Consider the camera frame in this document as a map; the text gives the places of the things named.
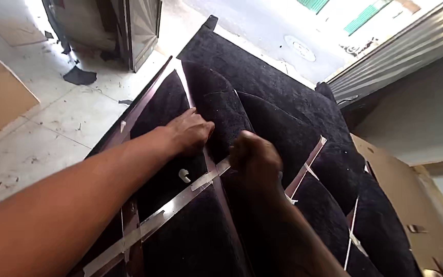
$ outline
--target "manhole cover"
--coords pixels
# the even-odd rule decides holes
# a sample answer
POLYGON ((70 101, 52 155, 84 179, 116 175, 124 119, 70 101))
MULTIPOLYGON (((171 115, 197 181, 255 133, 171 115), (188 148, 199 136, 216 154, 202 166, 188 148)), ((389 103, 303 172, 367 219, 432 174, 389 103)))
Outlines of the manhole cover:
POLYGON ((316 61, 316 55, 312 53, 311 49, 307 47, 302 41, 299 41, 292 35, 286 35, 285 36, 286 44, 290 48, 292 48, 295 52, 297 52, 300 56, 302 56, 304 59, 315 62, 316 61))

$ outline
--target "metal door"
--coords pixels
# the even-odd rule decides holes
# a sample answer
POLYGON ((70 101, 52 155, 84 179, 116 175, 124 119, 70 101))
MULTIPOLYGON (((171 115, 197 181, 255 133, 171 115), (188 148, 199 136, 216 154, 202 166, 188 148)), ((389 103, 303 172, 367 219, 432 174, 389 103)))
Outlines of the metal door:
POLYGON ((162 0, 124 0, 129 68, 137 72, 157 44, 162 0))

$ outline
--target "wooden edge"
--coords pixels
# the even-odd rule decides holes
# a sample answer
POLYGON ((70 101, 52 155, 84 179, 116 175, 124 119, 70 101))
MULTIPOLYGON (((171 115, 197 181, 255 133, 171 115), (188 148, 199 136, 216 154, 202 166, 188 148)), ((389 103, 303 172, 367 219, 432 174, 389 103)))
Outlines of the wooden edge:
POLYGON ((415 166, 411 168, 413 168, 418 178, 423 181, 423 184, 430 192, 430 195, 434 196, 443 206, 443 193, 439 190, 437 185, 435 185, 435 182, 430 176, 427 168, 424 166, 415 166))

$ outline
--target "tiled floor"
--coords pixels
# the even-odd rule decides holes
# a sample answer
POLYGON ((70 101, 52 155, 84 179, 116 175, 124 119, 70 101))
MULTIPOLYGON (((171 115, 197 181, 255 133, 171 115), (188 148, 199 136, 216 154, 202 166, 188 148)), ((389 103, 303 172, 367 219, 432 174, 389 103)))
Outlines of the tiled floor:
MULTIPOLYGON (((0 18, 31 20, 52 32, 41 0, 0 0, 0 18)), ((0 201, 32 183, 82 161, 167 60, 176 56, 206 18, 181 0, 164 0, 160 39, 139 72, 125 72, 119 63, 80 59, 78 67, 97 72, 89 86, 66 82, 62 75, 75 56, 61 54, 56 39, 10 47, 0 37, 0 60, 20 77, 40 104, 0 131, 0 201)), ((257 47, 217 27, 215 32, 260 57, 309 87, 288 65, 272 60, 257 47)))

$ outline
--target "black fabric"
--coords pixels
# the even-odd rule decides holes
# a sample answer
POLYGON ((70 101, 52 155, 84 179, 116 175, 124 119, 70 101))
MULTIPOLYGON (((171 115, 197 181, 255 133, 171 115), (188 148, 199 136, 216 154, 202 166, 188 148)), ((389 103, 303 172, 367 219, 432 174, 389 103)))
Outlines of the black fabric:
MULTIPOLYGON (((157 126, 167 125, 187 109, 189 109, 189 103, 181 80, 176 72, 172 72, 163 81, 138 117, 131 130, 131 139, 144 135, 157 126)), ((198 179, 206 173, 203 154, 200 153, 194 157, 176 157, 169 161, 135 193, 140 221, 148 218, 188 186, 179 178, 181 169, 186 169, 189 172, 187 177, 190 180, 198 179)))
MULTIPOLYGON (((365 185, 360 184, 363 182, 362 178, 357 177, 357 174, 364 173, 364 161, 356 152, 349 130, 327 84, 321 83, 316 92, 312 91, 205 26, 199 29, 178 58, 211 68, 230 82, 238 93, 256 133, 277 145, 284 161, 284 187, 294 178, 297 169, 302 167, 303 161, 317 143, 316 137, 323 135, 328 139, 331 147, 324 150, 323 158, 317 162, 316 167, 323 175, 323 186, 336 199, 342 212, 347 214, 351 211, 356 197, 365 190, 365 185), (266 110, 267 114, 258 112, 261 110, 266 110), (278 136, 278 133, 293 136, 278 136), (336 168, 339 170, 336 176, 333 176, 333 170, 336 168)), ((376 182, 374 187, 382 192, 376 182)), ((372 196, 370 204, 360 201, 359 206, 362 203, 365 206, 372 205, 373 200, 372 196)), ((390 250, 394 249, 393 252, 401 257, 373 255, 382 257, 383 261, 380 261, 380 258, 372 259, 371 256, 372 262, 384 276, 420 276, 421 273, 409 251, 409 242, 389 200, 385 195, 375 200, 380 202, 375 204, 377 207, 374 206, 374 209, 378 208, 379 211, 360 209, 361 217, 373 217, 383 211, 387 213, 387 216, 383 216, 384 221, 376 222, 374 226, 370 226, 370 222, 360 221, 356 223, 355 228, 389 232, 387 235, 360 233, 356 235, 357 238, 366 250, 375 249, 380 253, 382 250, 391 252, 390 250)), ((255 272, 258 272, 256 267, 263 267, 257 263, 252 265, 255 272)))
POLYGON ((369 173, 362 173, 355 236, 384 276, 421 276, 403 226, 387 196, 369 173))
POLYGON ((255 132, 272 142, 283 160, 283 179, 286 188, 309 157, 320 136, 304 121, 260 97, 239 92, 240 100, 255 132))
MULTIPOLYGON (((306 174, 295 193, 295 206, 316 231, 317 235, 336 257, 345 265, 348 250, 348 227, 346 217, 329 191, 311 174, 306 174)), ((382 276, 374 264, 351 244, 348 273, 353 277, 382 276)))
POLYGON ((228 148, 242 130, 253 130, 249 118, 232 85, 218 72, 190 62, 182 62, 182 67, 197 112, 215 123, 206 146, 218 163, 228 156, 228 148))
POLYGON ((327 142, 312 163, 312 170, 334 196, 344 214, 355 206, 365 160, 347 144, 327 142))
POLYGON ((242 276, 213 186, 143 244, 145 275, 242 276))
MULTIPOLYGON (((205 76, 207 91, 218 91, 217 76, 205 76)), ((197 90, 194 95, 205 101, 197 90)), ((189 109, 186 93, 176 72, 163 81, 152 99, 145 106, 131 130, 132 139, 189 109)), ((215 134, 211 140, 219 140, 215 134)), ((178 176, 180 169, 189 171, 191 181, 206 173, 202 153, 194 157, 177 157, 165 165, 135 194, 139 220, 143 221, 190 184, 178 176)), ((227 219, 219 205, 212 186, 171 218, 143 244, 145 274, 147 276, 246 276, 247 265, 235 254, 233 237, 227 227, 227 219)))
MULTIPOLYGON (((207 143, 209 154, 216 162, 224 159, 237 134, 253 130, 280 153, 284 163, 281 184, 286 187, 320 135, 324 136, 328 142, 312 165, 320 181, 306 174, 295 195, 296 206, 343 264, 348 245, 345 214, 360 196, 354 234, 369 258, 352 246, 350 275, 421 276, 392 205, 363 170, 365 161, 356 152, 329 86, 321 83, 312 91, 214 34, 215 25, 216 17, 210 17, 179 54, 199 113, 216 125, 207 143)), ((138 118, 132 138, 167 124, 187 109, 186 94, 173 72, 138 118)), ((191 180, 207 171, 201 154, 169 162, 135 195, 140 220, 188 186, 178 177, 180 169, 187 169, 191 180)), ((250 228, 251 218, 240 205, 243 199, 230 192, 230 187, 236 187, 233 174, 228 171, 221 180, 254 273, 278 276, 260 234, 250 228)), ((237 276, 247 272, 241 269, 248 265, 233 256, 232 238, 237 235, 228 233, 227 215, 219 208, 219 199, 206 193, 209 197, 195 198, 145 242, 148 276, 237 276)))

